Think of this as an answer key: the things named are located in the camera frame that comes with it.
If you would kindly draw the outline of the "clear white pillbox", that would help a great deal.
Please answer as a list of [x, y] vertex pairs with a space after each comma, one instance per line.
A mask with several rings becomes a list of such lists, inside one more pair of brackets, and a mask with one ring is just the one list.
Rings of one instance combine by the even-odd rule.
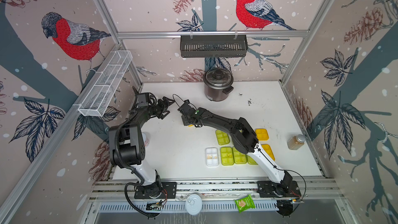
[[219, 165], [218, 149], [215, 147], [208, 147], [205, 149], [206, 166], [217, 167]]

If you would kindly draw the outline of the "large green pillbox front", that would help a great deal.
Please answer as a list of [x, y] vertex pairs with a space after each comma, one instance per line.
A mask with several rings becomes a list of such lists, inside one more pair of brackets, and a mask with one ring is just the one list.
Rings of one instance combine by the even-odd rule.
[[233, 158], [235, 164], [246, 164], [247, 156], [239, 152], [235, 147], [233, 147]]

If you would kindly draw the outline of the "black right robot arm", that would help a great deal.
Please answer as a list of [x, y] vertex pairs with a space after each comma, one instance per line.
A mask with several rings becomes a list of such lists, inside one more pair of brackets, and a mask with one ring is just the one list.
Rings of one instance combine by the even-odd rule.
[[282, 169], [263, 149], [257, 139], [254, 129], [245, 118], [231, 119], [216, 115], [207, 109], [199, 107], [195, 109], [189, 100], [185, 100], [178, 108], [185, 126], [212, 127], [228, 134], [237, 151], [251, 157], [266, 173], [274, 188], [271, 193], [282, 197], [291, 193], [295, 188], [293, 178]]

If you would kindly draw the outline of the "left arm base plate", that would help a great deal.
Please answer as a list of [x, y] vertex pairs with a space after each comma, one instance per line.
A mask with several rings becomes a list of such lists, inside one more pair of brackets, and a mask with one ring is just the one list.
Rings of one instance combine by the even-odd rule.
[[176, 192], [176, 182], [153, 183], [147, 186], [139, 186], [135, 190], [134, 199], [175, 199]]

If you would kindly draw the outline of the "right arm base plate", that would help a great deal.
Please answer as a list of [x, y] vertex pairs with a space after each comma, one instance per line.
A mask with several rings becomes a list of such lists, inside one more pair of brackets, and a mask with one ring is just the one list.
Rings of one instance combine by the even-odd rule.
[[287, 188], [282, 184], [276, 184], [271, 181], [258, 181], [257, 193], [261, 198], [289, 198], [298, 199], [302, 197], [298, 184], [293, 180]]

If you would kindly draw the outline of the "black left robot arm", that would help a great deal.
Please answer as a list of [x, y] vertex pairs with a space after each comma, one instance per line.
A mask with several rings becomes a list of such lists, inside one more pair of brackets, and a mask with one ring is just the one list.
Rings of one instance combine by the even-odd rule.
[[135, 187], [137, 194], [147, 198], [157, 198], [163, 193], [159, 173], [145, 161], [142, 127], [152, 118], [163, 120], [174, 103], [174, 100], [165, 96], [157, 99], [152, 93], [140, 93], [135, 97], [128, 118], [109, 130], [111, 164], [129, 170], [137, 178], [137, 182], [127, 183], [125, 190], [130, 186]]

